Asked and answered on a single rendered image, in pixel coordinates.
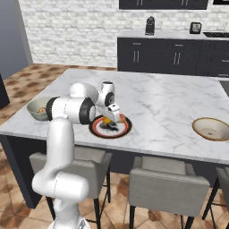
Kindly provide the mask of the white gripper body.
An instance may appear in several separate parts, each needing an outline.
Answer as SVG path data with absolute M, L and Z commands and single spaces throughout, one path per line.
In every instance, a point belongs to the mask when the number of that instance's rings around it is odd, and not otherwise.
M 120 118 L 120 107 L 116 103 L 106 106 L 102 109 L 102 115 L 117 123 Z

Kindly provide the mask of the black red white plate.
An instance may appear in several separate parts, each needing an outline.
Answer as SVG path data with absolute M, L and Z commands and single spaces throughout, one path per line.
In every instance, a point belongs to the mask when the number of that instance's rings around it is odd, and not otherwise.
M 89 125 L 89 131 L 102 139 L 121 138 L 131 131 L 132 123 L 128 118 L 122 123 L 104 124 L 103 116 L 97 116 L 93 123 Z

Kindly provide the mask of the grey green bowl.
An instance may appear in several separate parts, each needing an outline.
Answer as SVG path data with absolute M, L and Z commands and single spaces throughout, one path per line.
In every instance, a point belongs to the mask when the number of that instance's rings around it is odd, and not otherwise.
M 27 104 L 28 112 L 38 121 L 50 121 L 51 115 L 47 108 L 50 99 L 51 97 L 41 97 L 30 101 Z

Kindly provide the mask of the white tan rimmed bowl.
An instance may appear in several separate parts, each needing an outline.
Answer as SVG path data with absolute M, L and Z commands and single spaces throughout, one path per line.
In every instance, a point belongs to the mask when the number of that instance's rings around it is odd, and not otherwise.
M 216 118 L 198 118 L 192 122 L 192 129 L 206 140 L 229 140 L 229 124 Z

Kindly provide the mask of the dark island counter base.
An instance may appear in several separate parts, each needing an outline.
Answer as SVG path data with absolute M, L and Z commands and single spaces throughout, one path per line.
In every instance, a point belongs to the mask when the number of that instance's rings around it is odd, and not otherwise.
M 45 140 L 35 140 L 21 138 L 15 136 L 7 136 L 0 134 L 0 143 L 3 146 L 4 153 L 13 170 L 15 179 L 21 189 L 23 198 L 28 208 L 35 208 L 41 196 L 34 192 L 31 188 L 34 172 L 31 167 L 29 156 L 40 152 L 47 153 L 47 142 Z M 135 157 L 148 157 L 148 154 L 142 155 L 138 152 L 129 152 L 115 149 L 104 149 L 108 153 L 112 153 L 110 171 L 119 174 L 129 174 Z M 219 164 L 198 160 L 190 160 L 181 158 L 181 161 L 192 164 L 196 175 L 200 175 L 208 179 L 210 186 L 213 187 L 216 180 L 216 168 L 229 167 L 227 164 Z

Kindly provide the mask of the grey upholstered bar stool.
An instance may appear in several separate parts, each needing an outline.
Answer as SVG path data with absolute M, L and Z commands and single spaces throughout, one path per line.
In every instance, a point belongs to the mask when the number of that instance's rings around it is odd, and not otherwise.
M 208 188 L 209 181 L 197 176 L 192 164 L 162 157 L 135 157 L 129 175 L 129 228 L 133 229 L 138 207 L 187 216 L 182 229 L 191 229 Z
M 104 150 L 82 147 L 30 156 L 35 173 L 32 189 L 54 203 L 50 209 L 55 219 L 47 229 L 90 229 L 79 211 L 79 203 L 85 199 L 94 200 L 94 223 L 101 227 L 104 204 L 98 196 L 104 186 L 110 186 L 111 158 Z
M 224 195 L 225 204 L 220 204 L 220 207 L 226 207 L 229 211 L 229 167 L 225 168 L 216 168 L 217 178 L 214 184 L 214 187 L 211 191 L 210 197 L 208 199 L 208 204 L 206 205 L 206 208 L 204 210 L 202 219 L 205 219 L 207 214 L 211 214 L 212 221 L 214 222 L 214 214 L 212 210 L 212 205 L 216 206 L 216 203 L 214 203 L 214 198 L 216 196 L 217 190 L 221 189 L 222 193 Z

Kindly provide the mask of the dark base cabinet run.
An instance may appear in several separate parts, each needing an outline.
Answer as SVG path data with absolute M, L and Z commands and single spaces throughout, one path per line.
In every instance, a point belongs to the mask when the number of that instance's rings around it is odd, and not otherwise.
M 229 78 L 229 41 L 118 38 L 117 69 Z

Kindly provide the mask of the black coffee machine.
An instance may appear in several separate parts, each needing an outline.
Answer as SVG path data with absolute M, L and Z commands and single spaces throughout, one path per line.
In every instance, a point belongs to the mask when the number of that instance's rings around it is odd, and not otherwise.
M 147 18 L 145 34 L 146 35 L 154 35 L 155 34 L 155 18 L 152 16 Z

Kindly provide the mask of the dark tall cabinet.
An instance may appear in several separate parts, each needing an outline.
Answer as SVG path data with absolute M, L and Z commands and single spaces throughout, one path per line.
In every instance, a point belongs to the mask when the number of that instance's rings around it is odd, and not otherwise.
M 10 104 L 10 100 L 8 98 L 4 82 L 2 79 L 2 76 L 0 74 L 0 109 L 3 109 L 4 107 L 8 106 Z

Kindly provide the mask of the black toaster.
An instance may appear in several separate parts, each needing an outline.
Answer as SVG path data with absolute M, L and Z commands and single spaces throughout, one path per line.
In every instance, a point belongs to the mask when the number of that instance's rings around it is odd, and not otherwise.
M 200 22 L 193 21 L 190 26 L 190 34 L 200 34 L 202 24 Z

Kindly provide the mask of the black hob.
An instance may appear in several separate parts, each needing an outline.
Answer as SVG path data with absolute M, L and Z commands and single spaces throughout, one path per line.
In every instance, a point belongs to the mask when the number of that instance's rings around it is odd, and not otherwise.
M 229 38 L 229 32 L 203 32 L 207 38 Z

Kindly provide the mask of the dark wall cabinet run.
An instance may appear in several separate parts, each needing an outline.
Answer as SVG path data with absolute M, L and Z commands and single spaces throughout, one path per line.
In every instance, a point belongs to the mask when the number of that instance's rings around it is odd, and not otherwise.
M 206 10 L 208 0 L 119 0 L 122 10 Z

